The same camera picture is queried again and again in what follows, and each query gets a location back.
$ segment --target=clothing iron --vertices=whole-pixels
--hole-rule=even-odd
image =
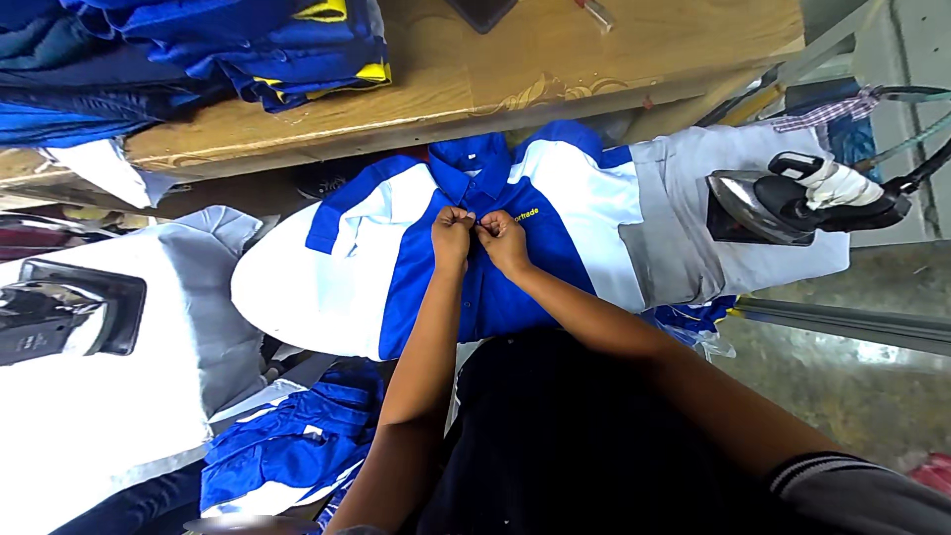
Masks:
[[[945,146],[904,177],[878,185],[817,156],[783,152],[769,171],[718,170],[707,177],[707,228],[715,241],[808,246],[817,229],[891,227],[911,209],[908,195],[951,157]]]
[[[52,354],[128,355],[145,300],[138,277],[26,260],[19,281],[0,287],[0,366]]]

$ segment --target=blue fabric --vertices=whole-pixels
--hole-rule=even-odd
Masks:
[[[310,390],[274,410],[236,423],[209,444],[201,509],[260,488],[266,481],[296,488],[327,486],[366,457],[377,427],[383,382],[371,363],[334,365]],[[320,437],[304,436],[307,426]]]
[[[21,30],[49,11],[60,9],[57,0],[4,0],[0,30]]]
[[[379,357],[396,359],[416,321],[419,306],[435,268],[431,226],[439,210],[459,206],[480,217],[504,209],[513,215],[537,209],[521,225],[526,229],[532,262],[559,279],[591,294],[594,288],[571,236],[551,203],[536,190],[529,177],[509,184],[512,165],[520,163],[530,143],[563,141],[591,156],[600,168],[631,161],[631,152],[602,151],[596,132],[574,121],[555,121],[509,152],[505,136],[489,133],[429,146],[429,169],[439,187],[424,215],[403,234],[393,271],[379,338]],[[340,216],[365,199],[374,188],[419,163],[397,156],[364,170],[353,182],[335,191],[318,208],[305,245],[330,253],[337,239]],[[475,177],[465,171],[481,169]],[[469,269],[462,282],[459,342],[531,327],[556,327],[557,323],[528,294],[516,287],[492,264],[488,253],[473,241]]]
[[[50,10],[29,21],[24,28],[0,28],[0,69],[48,69],[64,65],[93,50],[95,41],[69,11]]]
[[[49,535],[178,535],[201,511],[204,461],[197,461],[109,496]]]
[[[855,79],[843,79],[801,89],[806,90],[809,102],[794,106],[788,111],[790,116],[806,115],[830,101],[854,97],[860,87]],[[875,136],[872,134],[872,121],[868,117],[853,121],[851,115],[845,115],[826,123],[825,129],[829,149],[835,156],[835,161],[840,164],[852,167],[857,162],[878,153],[875,147]],[[882,172],[878,168],[870,169],[864,175],[879,184],[883,182]]]
[[[223,95],[131,45],[50,69],[0,71],[0,146],[66,148],[182,118]]]
[[[653,310],[658,323],[679,327],[690,332],[716,332],[716,322],[727,317],[736,306],[735,295],[723,295],[698,307],[690,305],[663,305]]]
[[[152,124],[151,121],[104,119],[0,102],[0,147],[64,149],[128,134]]]
[[[327,502],[327,505],[324,506],[323,511],[321,511],[317,517],[316,522],[318,528],[311,531],[308,535],[323,534],[327,529],[327,525],[330,524],[330,521],[334,518],[334,514],[337,513],[337,509],[340,508],[340,503],[343,502],[343,498],[346,497],[347,491],[350,490],[350,485],[357,479],[357,474],[359,474],[359,467],[350,472],[347,479],[340,484],[340,488],[334,491],[333,497]]]
[[[314,2],[63,0],[93,34],[138,44],[151,61],[194,78],[223,73],[243,100],[270,112],[308,102],[307,93],[372,87],[356,73],[386,61],[365,2],[347,2],[344,21],[293,18]],[[255,77],[281,82],[272,88]]]

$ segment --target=sleeve hem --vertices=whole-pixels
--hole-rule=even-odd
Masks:
[[[817,474],[841,470],[884,470],[861,457],[838,451],[818,451],[797,455],[772,469],[766,477],[769,492],[785,498],[797,484]]]

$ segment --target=pile of clothes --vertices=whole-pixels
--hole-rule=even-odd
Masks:
[[[383,392],[373,363],[341,360],[309,390],[229,426],[207,446],[202,516],[276,515],[349,487],[370,450]]]
[[[10,0],[0,146],[66,148],[237,93],[277,112],[390,81],[376,0]]]

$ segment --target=concrete floor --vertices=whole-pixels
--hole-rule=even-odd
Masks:
[[[842,273],[755,297],[951,317],[951,241],[852,249]],[[951,453],[951,357],[727,318],[730,375],[854,453],[907,471]]]

